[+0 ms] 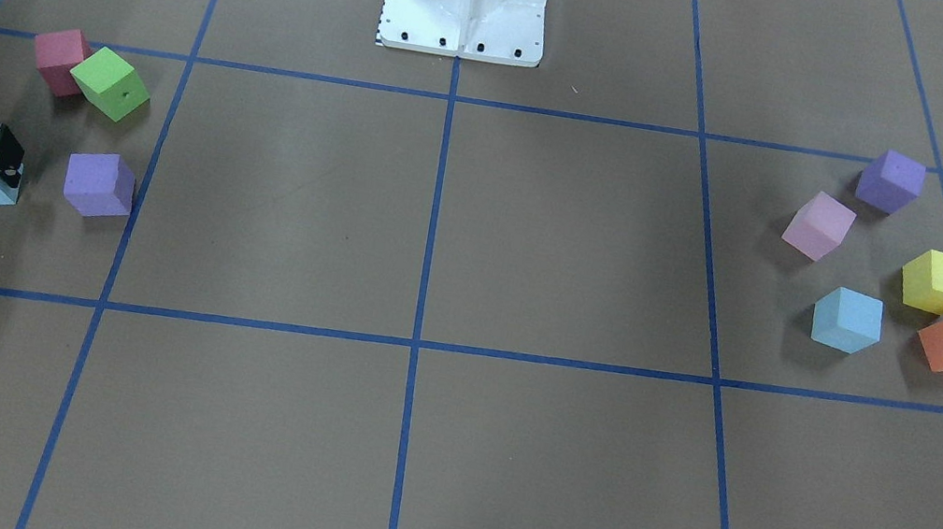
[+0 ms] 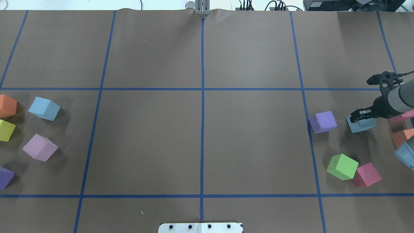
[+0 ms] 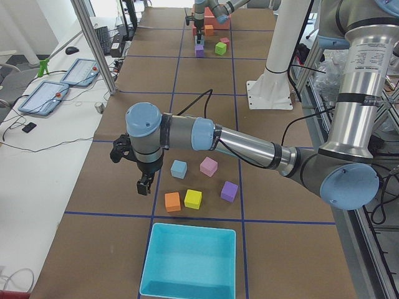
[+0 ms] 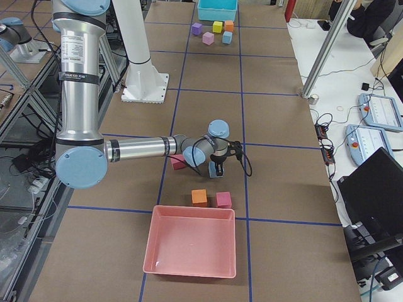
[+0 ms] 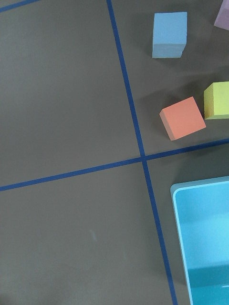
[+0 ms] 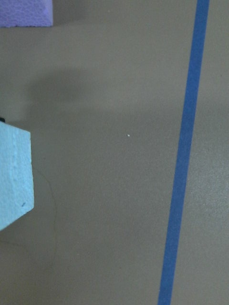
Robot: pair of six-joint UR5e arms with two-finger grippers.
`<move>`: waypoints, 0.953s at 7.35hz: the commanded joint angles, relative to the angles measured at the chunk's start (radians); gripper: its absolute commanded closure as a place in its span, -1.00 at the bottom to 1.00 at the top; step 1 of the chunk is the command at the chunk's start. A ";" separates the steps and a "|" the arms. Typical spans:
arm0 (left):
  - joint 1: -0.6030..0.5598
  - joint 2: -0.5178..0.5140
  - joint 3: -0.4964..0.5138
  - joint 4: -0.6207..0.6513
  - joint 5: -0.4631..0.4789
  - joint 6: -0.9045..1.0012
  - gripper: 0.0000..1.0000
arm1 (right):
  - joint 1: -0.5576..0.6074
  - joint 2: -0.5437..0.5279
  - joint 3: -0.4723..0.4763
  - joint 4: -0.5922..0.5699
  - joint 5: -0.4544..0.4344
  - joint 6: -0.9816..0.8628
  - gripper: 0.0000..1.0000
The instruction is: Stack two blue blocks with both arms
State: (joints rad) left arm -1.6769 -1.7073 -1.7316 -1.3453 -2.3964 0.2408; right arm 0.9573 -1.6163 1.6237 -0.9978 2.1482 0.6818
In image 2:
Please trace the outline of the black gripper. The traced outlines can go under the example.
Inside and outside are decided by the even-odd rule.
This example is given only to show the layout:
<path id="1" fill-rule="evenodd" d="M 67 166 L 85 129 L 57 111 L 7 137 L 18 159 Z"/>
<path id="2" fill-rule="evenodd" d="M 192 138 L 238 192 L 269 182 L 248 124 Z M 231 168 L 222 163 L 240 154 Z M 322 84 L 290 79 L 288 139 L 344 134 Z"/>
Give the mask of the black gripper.
<path id="1" fill-rule="evenodd" d="M 369 118 L 392 118 L 393 109 L 388 103 L 387 96 L 380 96 L 374 100 L 371 109 L 357 109 L 350 115 L 350 122 L 355 123 Z"/>

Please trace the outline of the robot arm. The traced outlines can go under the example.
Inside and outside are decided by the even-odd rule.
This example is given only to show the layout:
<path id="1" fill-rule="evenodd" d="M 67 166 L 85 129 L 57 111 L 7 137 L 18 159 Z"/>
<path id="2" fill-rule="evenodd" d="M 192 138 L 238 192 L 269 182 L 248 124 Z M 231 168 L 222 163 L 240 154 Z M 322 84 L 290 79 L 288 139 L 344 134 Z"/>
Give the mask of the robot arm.
<path id="1" fill-rule="evenodd" d="M 375 99 L 372 106 L 352 112 L 346 118 L 348 123 L 356 123 L 370 118 L 393 118 L 413 110 L 413 81 L 381 93 L 382 96 Z M 397 146 L 394 154 L 400 162 L 413 170 L 413 136 L 403 142 L 402 145 Z"/>

